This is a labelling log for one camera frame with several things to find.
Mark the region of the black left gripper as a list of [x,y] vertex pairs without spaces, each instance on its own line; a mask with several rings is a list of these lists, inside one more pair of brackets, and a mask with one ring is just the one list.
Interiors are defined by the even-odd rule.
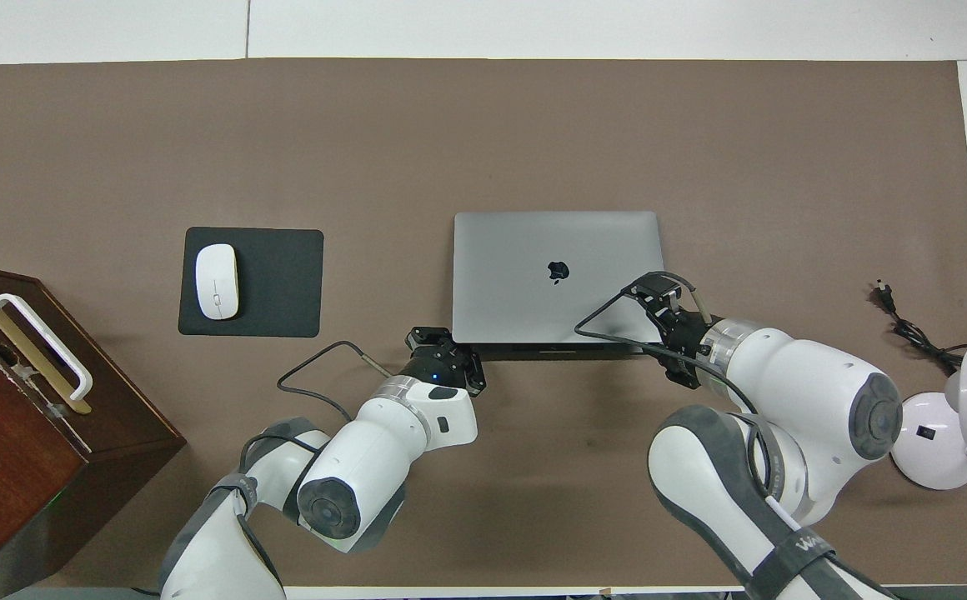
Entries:
[[433,385],[463,388],[479,395],[487,387],[481,358],[467,345],[458,345],[445,327],[412,327],[406,337],[410,349],[404,376]]

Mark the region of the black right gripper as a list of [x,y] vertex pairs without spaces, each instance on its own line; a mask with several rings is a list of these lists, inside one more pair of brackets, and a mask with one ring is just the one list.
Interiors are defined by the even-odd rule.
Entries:
[[621,289],[621,297],[637,303],[648,316],[654,316],[660,347],[669,351],[658,357],[665,376],[672,383],[697,390],[701,383],[693,358],[699,358],[702,342],[714,319],[708,310],[681,307],[684,277],[675,273],[645,273]]

